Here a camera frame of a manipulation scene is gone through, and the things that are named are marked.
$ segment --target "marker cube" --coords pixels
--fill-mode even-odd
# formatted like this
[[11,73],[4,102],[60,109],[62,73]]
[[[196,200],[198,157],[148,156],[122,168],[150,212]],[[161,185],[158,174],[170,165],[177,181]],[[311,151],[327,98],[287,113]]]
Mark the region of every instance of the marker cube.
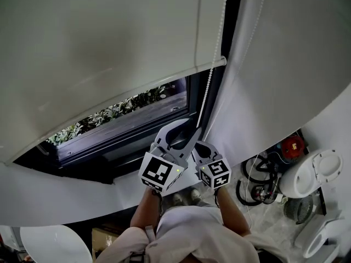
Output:
[[202,182],[212,189],[217,189],[230,182],[231,169],[225,158],[209,164],[197,165],[196,169]]
[[165,193],[184,172],[184,168],[150,153],[145,153],[139,177],[146,186]]

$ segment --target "white curtain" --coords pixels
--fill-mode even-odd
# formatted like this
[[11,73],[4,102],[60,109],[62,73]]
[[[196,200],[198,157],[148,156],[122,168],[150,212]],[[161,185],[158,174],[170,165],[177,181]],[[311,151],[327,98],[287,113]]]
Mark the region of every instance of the white curtain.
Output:
[[238,164],[321,112],[351,80],[351,0],[242,0],[205,135]]
[[[0,0],[0,161],[119,100],[209,69],[222,6]],[[215,66],[223,64],[218,54]]]

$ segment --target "white sneaker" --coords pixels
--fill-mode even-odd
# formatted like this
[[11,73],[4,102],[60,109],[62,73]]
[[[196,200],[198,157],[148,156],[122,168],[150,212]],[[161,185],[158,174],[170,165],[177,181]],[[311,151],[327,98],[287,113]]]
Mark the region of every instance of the white sneaker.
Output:
[[192,189],[190,193],[190,198],[192,201],[201,199],[201,194],[197,189]]
[[173,195],[172,201],[173,201],[173,205],[182,205],[183,204],[183,198],[178,193],[175,193]]

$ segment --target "white cable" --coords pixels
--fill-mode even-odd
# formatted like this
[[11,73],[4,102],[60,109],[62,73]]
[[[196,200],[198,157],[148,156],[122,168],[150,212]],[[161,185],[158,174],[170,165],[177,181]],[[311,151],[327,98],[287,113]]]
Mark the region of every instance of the white cable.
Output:
[[[256,159],[253,161],[252,166],[251,166],[251,169],[250,169],[250,171],[249,171],[249,173],[248,173],[248,182],[247,182],[246,193],[245,193],[245,195],[246,195],[246,201],[247,201],[248,185],[250,184],[250,175],[251,175],[251,171],[252,171],[253,165],[256,163],[256,160],[257,160],[258,155],[259,155],[259,154],[257,154]],[[248,206],[246,206],[246,208],[247,208],[247,213],[248,213],[248,215],[249,215],[249,217],[250,217],[250,220],[251,220],[251,223],[250,223],[250,230],[251,230],[253,221],[252,221],[251,214],[250,214],[250,211],[249,211],[249,209],[248,209]]]
[[201,105],[201,109],[200,109],[200,114],[199,114],[199,118],[197,120],[197,125],[196,127],[198,128],[200,125],[200,120],[202,117],[202,112],[203,112],[203,108],[205,107],[205,102],[207,99],[207,93],[208,93],[208,89],[210,88],[210,83],[211,83],[211,78],[212,78],[212,72],[214,69],[214,63],[216,61],[216,56],[217,56],[217,50],[218,50],[218,46],[219,46],[219,42],[222,36],[222,28],[223,28],[223,23],[224,23],[224,15],[225,15],[225,5],[227,4],[227,0],[223,0],[223,7],[222,7],[222,14],[220,16],[220,22],[219,22],[219,29],[218,29],[218,34],[217,34],[217,41],[216,41],[216,47],[214,48],[214,53],[213,53],[213,60],[212,60],[212,64],[211,64],[211,69],[210,72],[208,74],[208,79],[207,79],[207,85],[206,85],[206,90],[205,90],[205,94],[203,95],[203,100],[202,100],[202,105]]
[[[259,11],[258,11],[258,14],[257,14],[256,22],[255,22],[255,25],[254,25],[254,27],[253,27],[253,30],[252,30],[250,39],[249,39],[249,41],[248,41],[248,44],[247,44],[247,47],[246,47],[244,56],[242,57],[242,61],[241,61],[240,66],[239,66],[239,68],[238,68],[238,70],[237,70],[236,77],[239,76],[239,73],[240,73],[240,71],[241,71],[242,64],[243,64],[244,61],[245,61],[246,54],[247,54],[248,49],[249,49],[249,47],[250,47],[250,45],[251,45],[251,41],[252,41],[252,39],[253,39],[253,36],[254,36],[254,34],[255,34],[255,32],[256,32],[256,28],[257,28],[257,26],[258,26],[259,18],[261,17],[261,12],[262,12],[262,9],[263,9],[263,4],[264,4],[264,0],[261,0],[261,5],[259,6]],[[208,134],[210,133],[210,131],[211,131],[211,129],[212,129],[212,127],[213,127],[213,125],[214,125],[216,119],[217,119],[217,116],[218,116],[220,110],[222,109],[222,106],[223,106],[224,102],[225,102],[226,100],[228,100],[228,99],[231,99],[232,96],[233,96],[233,93],[230,93],[230,95],[227,96],[227,97],[225,97],[225,98],[222,100],[222,102],[220,103],[219,108],[218,108],[218,111],[216,112],[216,115],[214,116],[214,118],[213,118],[213,120],[212,120],[212,123],[211,123],[210,127],[208,128],[208,131],[207,131],[207,133],[206,133],[205,138],[203,139],[203,141],[206,141],[207,136],[208,136]]]
[[280,155],[279,155],[278,152],[273,151],[273,152],[268,153],[268,154],[272,154],[272,153],[276,153],[276,154],[279,156],[279,158],[281,159],[281,161],[282,161],[283,163],[285,163],[285,164],[290,164],[290,163],[284,162],[284,160],[280,157]]

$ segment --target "gray floor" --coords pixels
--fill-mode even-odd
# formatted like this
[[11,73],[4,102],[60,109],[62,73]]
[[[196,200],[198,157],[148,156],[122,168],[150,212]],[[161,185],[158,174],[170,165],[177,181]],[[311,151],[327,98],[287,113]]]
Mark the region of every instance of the gray floor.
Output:
[[[251,221],[247,212],[247,207],[242,205],[236,198],[235,187],[238,180],[242,180],[241,195],[245,197],[247,179],[241,173],[240,167],[233,167],[231,182],[227,185],[227,189],[237,206],[243,212],[247,222],[250,224]],[[205,202],[215,205],[213,191],[210,188],[203,183],[199,183],[194,187],[200,191],[202,199]],[[190,188],[186,188],[180,193],[182,196],[188,196],[190,190]],[[185,204],[190,204],[190,200],[187,198],[185,198],[184,202]],[[283,214],[283,205],[276,202],[270,205],[260,204],[256,207],[249,207],[249,210],[252,218],[251,231],[253,233],[263,233],[270,236],[286,253],[291,263],[305,262],[305,259],[301,255],[301,251],[293,245],[293,242],[303,228],[303,225],[296,225],[294,221],[285,217]]]

